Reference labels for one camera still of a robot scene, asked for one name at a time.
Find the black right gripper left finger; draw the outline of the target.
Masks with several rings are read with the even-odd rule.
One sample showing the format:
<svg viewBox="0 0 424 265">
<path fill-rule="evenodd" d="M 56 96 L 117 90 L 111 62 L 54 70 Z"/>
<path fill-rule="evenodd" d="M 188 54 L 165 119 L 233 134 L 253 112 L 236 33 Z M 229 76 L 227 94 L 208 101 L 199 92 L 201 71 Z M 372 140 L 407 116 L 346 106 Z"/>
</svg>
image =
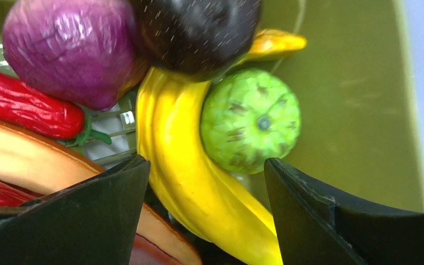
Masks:
<svg viewBox="0 0 424 265">
<path fill-rule="evenodd" d="M 149 173 L 136 155 L 59 192 L 0 207 L 0 264 L 128 264 Z"/>
</svg>

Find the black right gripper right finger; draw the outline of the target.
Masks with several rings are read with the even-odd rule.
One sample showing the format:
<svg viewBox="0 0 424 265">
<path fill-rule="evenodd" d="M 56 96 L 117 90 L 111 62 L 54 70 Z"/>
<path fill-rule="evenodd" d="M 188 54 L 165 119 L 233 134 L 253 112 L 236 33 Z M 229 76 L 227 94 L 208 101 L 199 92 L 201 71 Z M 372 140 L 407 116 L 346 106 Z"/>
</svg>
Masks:
<svg viewBox="0 0 424 265">
<path fill-rule="evenodd" d="M 424 264 L 424 213 L 349 194 L 278 158 L 264 175 L 284 264 Z"/>
</svg>

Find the yellow banana toy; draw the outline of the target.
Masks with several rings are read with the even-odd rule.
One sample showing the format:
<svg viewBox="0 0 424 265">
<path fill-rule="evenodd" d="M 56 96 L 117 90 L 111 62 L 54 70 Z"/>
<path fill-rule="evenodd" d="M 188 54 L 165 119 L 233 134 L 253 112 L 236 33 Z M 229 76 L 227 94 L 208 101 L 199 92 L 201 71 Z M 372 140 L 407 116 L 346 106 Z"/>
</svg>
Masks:
<svg viewBox="0 0 424 265">
<path fill-rule="evenodd" d="M 150 185 L 186 229 L 246 264 L 282 264 L 272 214 L 205 152 L 200 123 L 211 80 L 149 69 L 136 101 L 137 152 Z"/>
</svg>

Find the green custard apple toy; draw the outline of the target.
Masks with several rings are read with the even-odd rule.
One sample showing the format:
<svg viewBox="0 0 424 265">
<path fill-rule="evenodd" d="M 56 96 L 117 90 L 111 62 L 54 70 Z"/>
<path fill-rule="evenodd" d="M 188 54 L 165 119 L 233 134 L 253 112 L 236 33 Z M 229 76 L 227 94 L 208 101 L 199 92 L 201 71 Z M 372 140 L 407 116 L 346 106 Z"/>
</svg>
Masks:
<svg viewBox="0 0 424 265">
<path fill-rule="evenodd" d="M 281 79 L 258 68 L 225 77 L 203 104 L 200 132 L 205 152 L 228 171 L 262 172 L 266 159 L 290 153 L 300 130 L 295 93 Z"/>
</svg>

